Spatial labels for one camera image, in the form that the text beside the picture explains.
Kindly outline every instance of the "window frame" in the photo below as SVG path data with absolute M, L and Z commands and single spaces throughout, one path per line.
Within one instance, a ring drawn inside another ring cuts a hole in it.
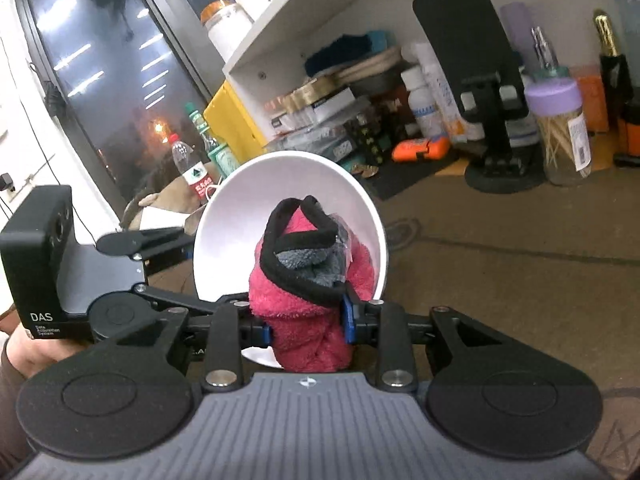
M 222 73 L 224 63 L 215 47 L 208 41 L 206 34 L 203 35 L 202 30 L 198 30 L 198 27 L 194 26 L 194 20 L 197 25 L 199 23 L 197 23 L 197 17 L 193 10 L 186 0 L 143 1 L 146 8 L 149 9 L 149 14 L 165 35 L 165 39 L 178 62 L 193 81 L 196 90 L 206 102 L 209 102 L 224 82 L 225 77 Z M 15 5 L 31 62 L 36 69 L 40 83 L 51 81 L 60 90 L 60 80 L 53 70 L 52 63 L 47 58 L 40 32 L 36 27 L 30 0 L 15 0 Z M 193 17 L 193 20 L 185 20 L 184 16 L 182 19 L 178 18 L 178 15 L 184 12 L 185 6 L 189 11 L 188 16 Z M 206 43 L 202 41 L 203 36 L 207 40 Z M 63 92 L 60 93 L 66 103 L 66 113 L 58 117 L 60 126 L 98 190 L 118 218 L 121 219 L 128 201 L 113 181 L 84 128 L 75 117 L 68 98 Z

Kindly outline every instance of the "white bucket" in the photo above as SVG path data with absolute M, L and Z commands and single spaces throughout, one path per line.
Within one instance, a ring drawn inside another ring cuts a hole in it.
M 385 231 L 369 195 L 343 168 L 306 152 L 276 152 L 241 166 L 216 191 L 196 233 L 193 274 L 201 300 L 249 290 L 255 247 L 269 216 L 286 198 L 315 196 L 327 214 L 336 213 L 371 254 L 376 272 L 373 298 L 382 296 L 388 253 Z M 247 349 L 257 363 L 280 367 L 271 349 Z

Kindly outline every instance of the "red cloth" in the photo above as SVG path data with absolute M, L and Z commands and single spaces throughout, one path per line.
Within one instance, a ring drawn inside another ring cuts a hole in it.
M 298 209 L 286 233 L 316 228 Z M 343 370 L 351 363 L 353 348 L 344 341 L 340 311 L 302 300 L 274 285 L 260 268 L 262 241 L 255 249 L 255 267 L 249 277 L 251 310 L 273 329 L 273 351 L 289 372 L 322 373 Z M 351 239 L 353 261 L 347 280 L 363 300 L 373 297 L 374 269 L 369 250 L 355 237 Z

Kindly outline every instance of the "white crosshair logo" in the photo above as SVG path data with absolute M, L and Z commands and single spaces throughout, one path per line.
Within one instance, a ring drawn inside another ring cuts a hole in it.
M 304 386 L 307 390 L 309 388 L 313 388 L 314 386 L 316 386 L 316 384 L 318 384 L 318 381 L 316 381 L 313 377 L 305 377 L 304 379 L 298 381 L 300 384 L 302 384 L 302 386 Z

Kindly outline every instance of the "metal screw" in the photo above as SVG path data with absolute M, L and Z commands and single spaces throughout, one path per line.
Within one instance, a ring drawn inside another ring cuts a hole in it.
M 213 370 L 205 376 L 204 380 L 211 386 L 224 388 L 235 383 L 238 380 L 238 376 L 231 370 Z
M 414 376 L 405 370 L 389 370 L 382 374 L 382 382 L 394 388 L 408 386 L 413 380 Z

